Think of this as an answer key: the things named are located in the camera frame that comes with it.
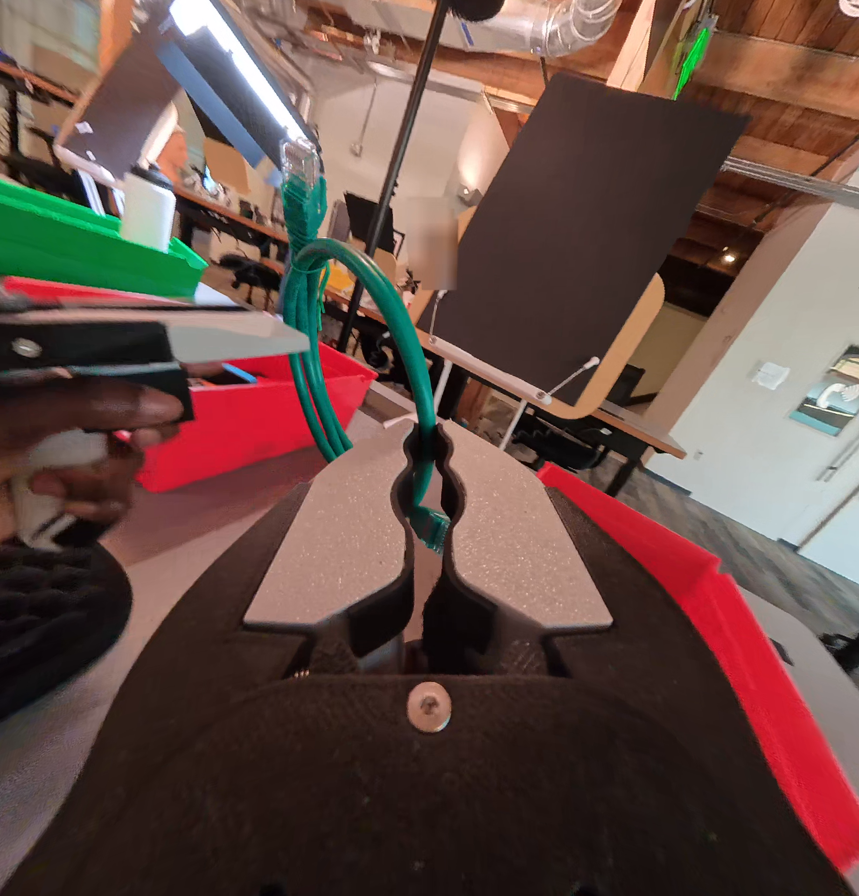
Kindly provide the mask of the black board with wooden rim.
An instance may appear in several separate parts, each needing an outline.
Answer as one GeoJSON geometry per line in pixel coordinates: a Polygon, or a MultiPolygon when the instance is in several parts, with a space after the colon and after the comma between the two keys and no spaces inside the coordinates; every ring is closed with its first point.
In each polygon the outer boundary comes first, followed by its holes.
{"type": "Polygon", "coordinates": [[[674,243],[747,128],[714,106],[558,73],[459,242],[456,289],[418,324],[437,354],[549,396],[565,419],[608,395],[664,298],[674,243]]]}

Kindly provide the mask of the black pole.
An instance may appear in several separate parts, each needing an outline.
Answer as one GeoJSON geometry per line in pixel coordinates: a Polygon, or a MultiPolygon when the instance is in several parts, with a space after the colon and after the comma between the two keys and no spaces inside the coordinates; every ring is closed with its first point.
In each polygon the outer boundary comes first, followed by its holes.
{"type": "MultiPolygon", "coordinates": [[[[386,170],[379,200],[377,201],[377,208],[371,218],[368,228],[365,253],[371,259],[373,259],[378,249],[380,236],[383,233],[384,223],[390,210],[391,199],[394,196],[395,189],[398,185],[401,166],[412,138],[412,131],[426,90],[429,73],[435,60],[435,53],[442,37],[446,17],[449,14],[452,14],[453,11],[458,13],[465,10],[468,11],[467,7],[470,3],[471,2],[451,1],[435,2],[428,32],[423,41],[422,51],[420,52],[408,100],[401,118],[401,125],[393,145],[391,159],[386,170]]],[[[356,323],[365,286],[366,281],[362,276],[356,275],[355,286],[349,299],[347,314],[343,321],[342,330],[337,343],[337,348],[344,354],[348,353],[349,340],[356,323]]]]}

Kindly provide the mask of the red plastic bin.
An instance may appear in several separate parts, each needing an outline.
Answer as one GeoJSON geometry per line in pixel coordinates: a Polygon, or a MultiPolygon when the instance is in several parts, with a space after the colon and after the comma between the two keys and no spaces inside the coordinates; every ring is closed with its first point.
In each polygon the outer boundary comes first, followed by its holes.
{"type": "MultiPolygon", "coordinates": [[[[157,297],[122,290],[83,287],[9,276],[3,286],[43,300],[77,297],[115,305],[120,300],[157,297]]],[[[333,409],[343,431],[378,377],[356,359],[320,344],[319,359],[333,409]]],[[[239,384],[226,375],[206,377],[190,392],[195,419],[182,425],[171,441],[146,450],[137,481],[162,493],[242,469],[306,447],[314,439],[300,406],[287,357],[256,357],[226,362],[258,377],[256,385],[239,384]]]]}
{"type": "Polygon", "coordinates": [[[792,681],[792,667],[719,559],[579,478],[546,464],[537,474],[584,511],[653,575],[715,655],[771,770],[817,845],[841,872],[859,865],[859,793],[792,681]]]}

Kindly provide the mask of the framed wall picture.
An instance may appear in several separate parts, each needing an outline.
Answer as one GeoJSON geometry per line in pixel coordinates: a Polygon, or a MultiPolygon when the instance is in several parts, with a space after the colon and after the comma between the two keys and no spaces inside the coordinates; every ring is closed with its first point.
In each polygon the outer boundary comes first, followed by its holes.
{"type": "Polygon", "coordinates": [[[837,437],[859,415],[859,346],[849,346],[789,413],[803,426],[837,437]]]}

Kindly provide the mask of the person's left hand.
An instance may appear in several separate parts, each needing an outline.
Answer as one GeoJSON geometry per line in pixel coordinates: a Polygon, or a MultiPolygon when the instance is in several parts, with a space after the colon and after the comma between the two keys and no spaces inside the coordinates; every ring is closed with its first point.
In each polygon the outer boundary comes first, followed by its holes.
{"type": "Polygon", "coordinates": [[[0,387],[0,544],[16,528],[9,483],[40,442],[74,429],[131,432],[129,442],[110,438],[103,461],[43,469],[29,485],[32,493],[60,501],[77,519],[110,528],[127,513],[144,449],[177,433],[182,409],[171,395],[111,378],[0,387]]]}

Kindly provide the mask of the white cup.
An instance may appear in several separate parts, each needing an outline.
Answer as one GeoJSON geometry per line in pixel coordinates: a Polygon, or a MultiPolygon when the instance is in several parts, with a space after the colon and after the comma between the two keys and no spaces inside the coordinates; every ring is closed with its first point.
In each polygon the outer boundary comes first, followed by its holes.
{"type": "Polygon", "coordinates": [[[172,182],[153,164],[135,164],[126,174],[120,236],[123,240],[167,253],[176,210],[172,182]]]}

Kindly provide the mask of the green exit sign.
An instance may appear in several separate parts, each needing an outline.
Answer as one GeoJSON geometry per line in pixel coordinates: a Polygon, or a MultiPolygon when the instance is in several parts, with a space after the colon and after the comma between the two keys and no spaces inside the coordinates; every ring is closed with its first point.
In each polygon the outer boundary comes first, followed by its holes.
{"type": "Polygon", "coordinates": [[[702,19],[696,21],[684,36],[679,46],[676,79],[671,94],[672,100],[676,101],[679,98],[696,69],[704,61],[717,22],[717,16],[706,14],[702,19]]]}

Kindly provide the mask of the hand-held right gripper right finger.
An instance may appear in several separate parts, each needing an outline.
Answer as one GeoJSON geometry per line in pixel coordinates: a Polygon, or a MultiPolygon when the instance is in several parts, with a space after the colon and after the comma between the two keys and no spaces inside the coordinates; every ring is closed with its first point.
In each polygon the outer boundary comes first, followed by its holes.
{"type": "Polygon", "coordinates": [[[560,636],[613,625],[546,487],[452,422],[437,428],[451,523],[426,600],[426,664],[442,674],[565,674],[560,636]]]}

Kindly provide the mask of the studio light panel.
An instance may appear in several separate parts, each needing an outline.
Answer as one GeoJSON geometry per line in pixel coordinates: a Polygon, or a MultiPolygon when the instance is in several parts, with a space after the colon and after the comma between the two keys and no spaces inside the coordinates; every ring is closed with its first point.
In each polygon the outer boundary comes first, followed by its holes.
{"type": "Polygon", "coordinates": [[[286,143],[319,139],[223,2],[151,2],[147,19],[72,107],[57,158],[108,186],[154,161],[157,133],[184,92],[250,165],[282,163],[286,143]]]}

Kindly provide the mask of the green plastic bin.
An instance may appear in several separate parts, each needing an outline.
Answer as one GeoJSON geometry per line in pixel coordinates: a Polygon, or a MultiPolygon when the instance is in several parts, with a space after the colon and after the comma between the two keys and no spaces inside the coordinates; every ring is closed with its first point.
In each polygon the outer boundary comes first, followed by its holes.
{"type": "Polygon", "coordinates": [[[118,218],[0,178],[1,276],[189,299],[207,267],[179,239],[127,241],[118,218]]]}

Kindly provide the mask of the silver air duct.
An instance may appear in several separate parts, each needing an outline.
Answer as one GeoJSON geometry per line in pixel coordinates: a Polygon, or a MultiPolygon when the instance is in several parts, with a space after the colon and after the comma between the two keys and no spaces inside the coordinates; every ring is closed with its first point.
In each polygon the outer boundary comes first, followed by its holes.
{"type": "MultiPolygon", "coordinates": [[[[496,16],[467,21],[450,2],[439,41],[446,48],[469,53],[569,56],[597,43],[621,6],[619,1],[506,1],[496,16]]],[[[342,7],[362,28],[423,39],[435,2],[346,1],[342,7]]]]}

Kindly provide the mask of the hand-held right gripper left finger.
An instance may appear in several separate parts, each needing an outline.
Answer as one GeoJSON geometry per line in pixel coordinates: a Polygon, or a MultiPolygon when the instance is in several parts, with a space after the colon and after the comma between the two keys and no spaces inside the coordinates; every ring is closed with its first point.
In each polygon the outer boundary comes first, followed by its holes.
{"type": "Polygon", "coordinates": [[[413,612],[413,422],[357,442],[318,473],[243,617],[256,632],[382,649],[413,612]]]}

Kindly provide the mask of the wooden desk with black legs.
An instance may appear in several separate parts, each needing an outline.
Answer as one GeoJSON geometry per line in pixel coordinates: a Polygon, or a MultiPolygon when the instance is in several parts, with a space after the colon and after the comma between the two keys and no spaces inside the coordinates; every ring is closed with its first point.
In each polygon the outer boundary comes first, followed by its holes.
{"type": "Polygon", "coordinates": [[[666,454],[680,461],[687,455],[666,429],[612,402],[603,401],[586,420],[600,432],[608,452],[624,460],[604,490],[609,497],[620,494],[634,472],[643,466],[648,452],[666,454]]]}

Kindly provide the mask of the black honeycomb cushion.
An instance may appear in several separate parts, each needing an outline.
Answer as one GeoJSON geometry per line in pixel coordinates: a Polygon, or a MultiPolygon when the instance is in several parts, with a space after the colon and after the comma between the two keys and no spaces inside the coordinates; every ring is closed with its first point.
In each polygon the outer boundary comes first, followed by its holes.
{"type": "Polygon", "coordinates": [[[0,722],[95,663],[126,629],[133,590],[102,545],[0,545],[0,722]]]}

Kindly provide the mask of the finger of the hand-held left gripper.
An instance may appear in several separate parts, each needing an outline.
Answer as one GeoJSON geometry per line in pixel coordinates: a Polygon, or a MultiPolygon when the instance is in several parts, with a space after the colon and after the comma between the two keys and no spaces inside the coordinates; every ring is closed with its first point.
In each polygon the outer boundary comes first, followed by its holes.
{"type": "Polygon", "coordinates": [[[165,313],[174,358],[182,365],[307,353],[309,337],[275,315],[251,310],[165,313]]]}

